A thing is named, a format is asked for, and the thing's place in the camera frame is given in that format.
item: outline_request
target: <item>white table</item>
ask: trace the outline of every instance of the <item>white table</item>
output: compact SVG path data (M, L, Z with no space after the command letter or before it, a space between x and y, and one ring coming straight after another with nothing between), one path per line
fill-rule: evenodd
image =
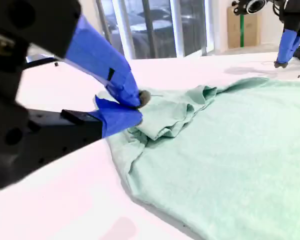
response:
M290 80L300 62L274 69L276 53L134 60L139 86L181 89L223 85L247 77ZM48 111L94 109L103 86L61 63L28 69L18 100ZM0 191L0 240L189 240L177 222L135 204L125 194L105 140L78 150Z

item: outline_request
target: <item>glass window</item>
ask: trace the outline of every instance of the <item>glass window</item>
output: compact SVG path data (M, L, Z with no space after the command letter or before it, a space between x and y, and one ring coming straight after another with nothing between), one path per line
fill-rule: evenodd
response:
M104 11L106 25L110 33L110 43L117 51L124 55L124 49L120 38L115 9L112 0L101 0L101 3Z
M205 13L202 0L180 0L185 56L206 45Z

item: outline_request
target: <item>wrinkled fabric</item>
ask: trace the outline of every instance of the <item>wrinkled fabric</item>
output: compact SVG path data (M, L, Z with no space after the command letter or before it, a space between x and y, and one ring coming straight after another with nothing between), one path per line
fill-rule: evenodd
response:
M143 123L107 139L134 198L205 240L300 240L300 82L147 90Z

